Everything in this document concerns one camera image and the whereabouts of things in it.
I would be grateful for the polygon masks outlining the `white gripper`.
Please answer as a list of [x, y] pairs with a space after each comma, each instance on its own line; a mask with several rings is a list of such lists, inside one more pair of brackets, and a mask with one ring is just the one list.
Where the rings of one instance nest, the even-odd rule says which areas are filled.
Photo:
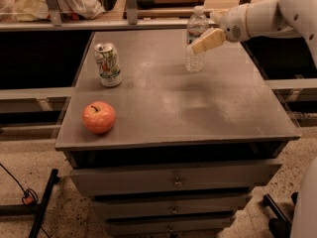
[[209, 13], [210, 19], [220, 28], [206, 31], [200, 38], [189, 45], [189, 53], [198, 55], [218, 48], [227, 40], [231, 43], [244, 42], [250, 38], [247, 28], [247, 13], [250, 4], [242, 4], [227, 12], [214, 10]]

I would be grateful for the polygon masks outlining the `black robot base wheels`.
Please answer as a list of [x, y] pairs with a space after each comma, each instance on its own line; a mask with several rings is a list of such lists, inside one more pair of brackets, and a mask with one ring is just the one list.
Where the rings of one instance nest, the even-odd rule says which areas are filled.
[[275, 215], [275, 218], [268, 221], [268, 228], [273, 238], [290, 238], [292, 224], [268, 193], [263, 196], [263, 204]]

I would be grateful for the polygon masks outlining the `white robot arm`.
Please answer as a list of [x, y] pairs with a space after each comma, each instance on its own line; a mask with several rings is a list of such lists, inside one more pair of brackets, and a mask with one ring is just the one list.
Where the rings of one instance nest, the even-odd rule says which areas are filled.
[[[317, 0], [264, 0], [211, 14], [218, 24], [187, 48], [191, 55], [215, 49], [224, 42], [244, 42], [254, 37], [303, 38], [317, 63]], [[274, 238], [317, 238], [317, 158], [308, 167], [296, 197], [290, 224], [272, 219]]]

